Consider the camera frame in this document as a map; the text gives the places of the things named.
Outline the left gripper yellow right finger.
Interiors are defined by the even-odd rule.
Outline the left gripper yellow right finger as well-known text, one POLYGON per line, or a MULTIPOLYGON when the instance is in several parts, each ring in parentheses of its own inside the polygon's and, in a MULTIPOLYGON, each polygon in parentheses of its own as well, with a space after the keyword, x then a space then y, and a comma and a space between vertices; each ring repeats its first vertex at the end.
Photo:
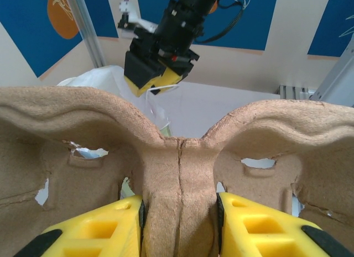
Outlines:
POLYGON ((228 192, 217 193, 219 257, 353 257, 318 225, 228 192))

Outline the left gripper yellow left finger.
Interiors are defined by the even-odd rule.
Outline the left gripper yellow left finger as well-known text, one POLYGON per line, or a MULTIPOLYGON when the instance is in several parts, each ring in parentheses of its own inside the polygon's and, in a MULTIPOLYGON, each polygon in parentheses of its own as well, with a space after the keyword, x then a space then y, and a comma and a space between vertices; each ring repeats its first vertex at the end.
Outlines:
POLYGON ((141 257, 143 228, 134 195, 52 225, 14 257, 141 257))

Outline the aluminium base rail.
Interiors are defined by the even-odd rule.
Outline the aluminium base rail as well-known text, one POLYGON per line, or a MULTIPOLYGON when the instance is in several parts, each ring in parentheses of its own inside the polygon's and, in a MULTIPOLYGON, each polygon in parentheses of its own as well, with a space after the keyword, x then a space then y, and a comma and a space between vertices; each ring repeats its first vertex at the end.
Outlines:
POLYGON ((312 92, 308 88, 280 85, 277 94, 281 99, 304 100, 312 96, 312 92))

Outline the brown pulp cup carrier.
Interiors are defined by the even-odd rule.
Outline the brown pulp cup carrier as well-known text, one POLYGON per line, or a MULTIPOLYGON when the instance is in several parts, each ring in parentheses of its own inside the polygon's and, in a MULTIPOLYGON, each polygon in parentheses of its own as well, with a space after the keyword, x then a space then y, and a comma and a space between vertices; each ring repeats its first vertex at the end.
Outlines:
POLYGON ((184 139, 96 88, 0 88, 0 257, 118 200, 124 179, 147 207, 153 257, 216 253, 218 183, 287 213, 295 195, 301 218, 354 251, 354 108, 259 101, 184 139))

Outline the painted print paper gift bag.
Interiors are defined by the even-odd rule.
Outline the painted print paper gift bag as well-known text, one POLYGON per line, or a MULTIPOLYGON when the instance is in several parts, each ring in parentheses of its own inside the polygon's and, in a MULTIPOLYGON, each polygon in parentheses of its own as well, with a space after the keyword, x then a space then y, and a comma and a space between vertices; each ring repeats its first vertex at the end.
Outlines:
POLYGON ((171 136, 171 121, 162 106, 157 102, 156 87, 147 89, 141 96, 134 95, 124 79, 124 70, 120 66, 105 66, 92 69, 80 76, 67 78, 58 86, 94 87, 125 99, 137 107, 152 121, 165 136, 171 136))

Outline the aluminium frame post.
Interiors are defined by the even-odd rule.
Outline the aluminium frame post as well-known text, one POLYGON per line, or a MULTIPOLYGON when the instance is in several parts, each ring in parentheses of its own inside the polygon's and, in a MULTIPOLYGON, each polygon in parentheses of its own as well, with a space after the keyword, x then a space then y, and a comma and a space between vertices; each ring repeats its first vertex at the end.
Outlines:
POLYGON ((310 100, 354 108, 354 36, 310 100))
POLYGON ((67 0, 67 2, 94 67, 107 66, 107 61, 103 54, 85 0, 67 0))

